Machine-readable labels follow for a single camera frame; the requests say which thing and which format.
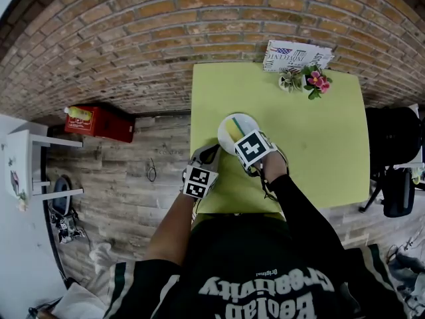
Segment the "person's black printed shirt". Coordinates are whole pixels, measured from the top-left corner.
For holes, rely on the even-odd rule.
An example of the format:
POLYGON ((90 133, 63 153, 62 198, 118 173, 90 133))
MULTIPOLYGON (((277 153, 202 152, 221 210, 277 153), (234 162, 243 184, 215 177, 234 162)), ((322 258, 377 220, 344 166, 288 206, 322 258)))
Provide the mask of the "person's black printed shirt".
POLYGON ((210 219, 182 265, 119 263, 104 319, 408 319, 376 245, 334 261, 297 246, 284 221, 210 219))

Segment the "black backpack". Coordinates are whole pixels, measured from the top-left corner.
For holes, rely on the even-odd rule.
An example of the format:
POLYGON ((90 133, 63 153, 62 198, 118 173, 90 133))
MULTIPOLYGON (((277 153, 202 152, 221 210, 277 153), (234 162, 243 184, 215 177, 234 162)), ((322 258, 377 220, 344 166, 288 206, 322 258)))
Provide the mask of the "black backpack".
POLYGON ((387 170, 382 193, 386 217, 397 218, 411 214, 415 187, 408 169, 387 170))

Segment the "person's right hand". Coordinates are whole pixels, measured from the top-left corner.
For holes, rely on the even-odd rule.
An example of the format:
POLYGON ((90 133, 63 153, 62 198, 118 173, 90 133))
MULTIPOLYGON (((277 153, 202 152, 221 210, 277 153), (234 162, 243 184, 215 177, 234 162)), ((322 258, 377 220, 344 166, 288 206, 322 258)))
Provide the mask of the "person's right hand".
POLYGON ((272 183, 280 176, 288 174, 288 165, 285 157, 279 152, 270 152, 262 158, 265 180, 272 183))

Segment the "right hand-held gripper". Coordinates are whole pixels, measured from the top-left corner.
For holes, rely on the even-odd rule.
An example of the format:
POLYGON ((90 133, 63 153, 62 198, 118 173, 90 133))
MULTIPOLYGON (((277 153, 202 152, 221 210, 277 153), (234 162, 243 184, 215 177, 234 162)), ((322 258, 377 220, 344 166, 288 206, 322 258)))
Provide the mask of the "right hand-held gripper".
POLYGON ((254 165, 270 152, 277 150, 277 146, 260 130, 252 130, 234 144, 235 154, 250 177, 259 176, 254 165))

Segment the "yellow green sponge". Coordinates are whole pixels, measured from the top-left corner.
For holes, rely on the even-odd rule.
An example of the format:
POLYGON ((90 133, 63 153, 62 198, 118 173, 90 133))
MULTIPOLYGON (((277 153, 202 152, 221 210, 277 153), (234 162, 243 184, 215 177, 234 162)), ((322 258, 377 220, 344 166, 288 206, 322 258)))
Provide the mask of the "yellow green sponge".
POLYGON ((235 117, 226 120, 224 127, 233 142, 238 142, 246 135, 235 117))

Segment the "succulent in white pot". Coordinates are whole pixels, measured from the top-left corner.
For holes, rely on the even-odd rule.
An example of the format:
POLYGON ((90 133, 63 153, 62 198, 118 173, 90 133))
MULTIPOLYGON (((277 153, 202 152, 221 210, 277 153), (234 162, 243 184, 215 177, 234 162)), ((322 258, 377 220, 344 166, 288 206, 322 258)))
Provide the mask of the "succulent in white pot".
POLYGON ((279 72, 278 86, 285 92, 301 91, 301 73, 296 69, 281 70, 279 72))

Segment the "person's right forearm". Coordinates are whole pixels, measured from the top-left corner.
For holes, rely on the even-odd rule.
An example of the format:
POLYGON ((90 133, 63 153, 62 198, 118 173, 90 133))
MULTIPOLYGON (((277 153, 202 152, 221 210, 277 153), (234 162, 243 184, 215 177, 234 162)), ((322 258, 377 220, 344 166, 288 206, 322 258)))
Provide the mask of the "person's right forearm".
POLYGON ((295 242, 311 251, 327 249, 335 255, 344 253, 341 241, 331 224, 290 176, 277 177, 270 187, 277 197, 295 242))

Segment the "black office chair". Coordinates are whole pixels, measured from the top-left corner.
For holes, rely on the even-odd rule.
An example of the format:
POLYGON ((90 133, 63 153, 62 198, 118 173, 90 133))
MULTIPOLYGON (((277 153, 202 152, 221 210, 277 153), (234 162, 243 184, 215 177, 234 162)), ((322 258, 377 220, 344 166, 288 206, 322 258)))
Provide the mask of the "black office chair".
POLYGON ((370 162, 373 167, 412 161, 425 143, 425 118, 414 110, 400 108, 367 108, 370 162))

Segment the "yellow drink bottle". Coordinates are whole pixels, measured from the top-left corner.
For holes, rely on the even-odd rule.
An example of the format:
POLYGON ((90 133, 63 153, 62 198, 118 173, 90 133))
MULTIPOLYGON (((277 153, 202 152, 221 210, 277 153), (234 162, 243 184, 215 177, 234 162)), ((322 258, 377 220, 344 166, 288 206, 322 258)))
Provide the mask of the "yellow drink bottle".
POLYGON ((87 111, 87 110, 83 110, 79 107, 76 106, 70 106, 70 107, 65 107, 64 108, 64 112, 70 117, 70 118, 76 118, 79 119, 81 121, 90 121, 92 119, 92 113, 87 111))

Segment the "printed white sign board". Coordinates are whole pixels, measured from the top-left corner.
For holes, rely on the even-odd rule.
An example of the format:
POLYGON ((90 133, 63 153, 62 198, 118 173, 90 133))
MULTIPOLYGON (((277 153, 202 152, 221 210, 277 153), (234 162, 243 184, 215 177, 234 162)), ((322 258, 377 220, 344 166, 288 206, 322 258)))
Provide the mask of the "printed white sign board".
POLYGON ((263 60, 263 71, 281 72, 294 70, 300 72, 305 66, 325 68, 333 59, 332 50, 306 43, 269 40, 263 60))

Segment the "light green tablecloth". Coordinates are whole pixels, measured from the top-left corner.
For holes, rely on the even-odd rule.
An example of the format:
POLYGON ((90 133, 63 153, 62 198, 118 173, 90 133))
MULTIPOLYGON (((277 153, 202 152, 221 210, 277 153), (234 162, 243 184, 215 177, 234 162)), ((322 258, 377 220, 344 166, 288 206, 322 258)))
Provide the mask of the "light green tablecloth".
POLYGON ((290 177, 317 207, 360 203, 369 196, 369 137, 356 76, 326 70, 330 89, 314 100, 284 92, 260 63, 193 67, 190 149, 214 144, 233 113, 251 116, 283 151, 290 177))

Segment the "person's left forearm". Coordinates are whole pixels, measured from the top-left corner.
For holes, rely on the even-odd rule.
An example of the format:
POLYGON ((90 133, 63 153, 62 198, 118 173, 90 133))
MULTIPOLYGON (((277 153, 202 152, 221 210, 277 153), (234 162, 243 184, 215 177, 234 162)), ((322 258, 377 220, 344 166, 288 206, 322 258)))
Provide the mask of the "person's left forearm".
POLYGON ((166 216, 154 232, 144 260, 164 260, 182 265, 191 234, 191 221, 195 200, 178 194, 166 216))

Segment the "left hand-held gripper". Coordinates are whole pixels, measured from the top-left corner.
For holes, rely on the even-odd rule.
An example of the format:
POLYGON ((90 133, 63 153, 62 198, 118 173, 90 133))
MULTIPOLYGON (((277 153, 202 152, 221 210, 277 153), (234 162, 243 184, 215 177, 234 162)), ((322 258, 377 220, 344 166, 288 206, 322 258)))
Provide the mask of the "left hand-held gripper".
POLYGON ((218 179, 221 146, 203 146, 194 151, 183 172, 183 193, 195 199, 205 198, 218 179))

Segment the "red box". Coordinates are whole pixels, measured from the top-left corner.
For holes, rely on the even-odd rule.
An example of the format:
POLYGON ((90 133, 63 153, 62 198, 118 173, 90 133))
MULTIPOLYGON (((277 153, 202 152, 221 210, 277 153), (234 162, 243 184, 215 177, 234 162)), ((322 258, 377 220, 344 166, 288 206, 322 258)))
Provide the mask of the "red box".
POLYGON ((132 143, 135 117, 109 104, 73 105, 92 113, 90 121, 70 118, 66 113, 65 131, 119 142, 132 143))

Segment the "white round plate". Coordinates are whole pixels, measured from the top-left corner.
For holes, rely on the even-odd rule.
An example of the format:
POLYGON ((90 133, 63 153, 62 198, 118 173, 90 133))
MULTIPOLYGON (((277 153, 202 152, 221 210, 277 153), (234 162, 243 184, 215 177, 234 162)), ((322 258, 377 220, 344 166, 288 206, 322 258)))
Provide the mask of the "white round plate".
POLYGON ((236 155, 234 145, 236 142, 233 142, 230 136, 228 135, 227 131, 225 130, 224 123, 226 120, 228 120, 231 117, 235 117, 239 124, 241 125, 242 129, 244 130, 244 133, 247 135, 253 130, 259 130, 259 126, 255 119, 253 119, 251 116, 244 114, 244 113, 233 113, 227 116, 218 127, 217 132, 217 138, 218 142, 228 154, 236 155))

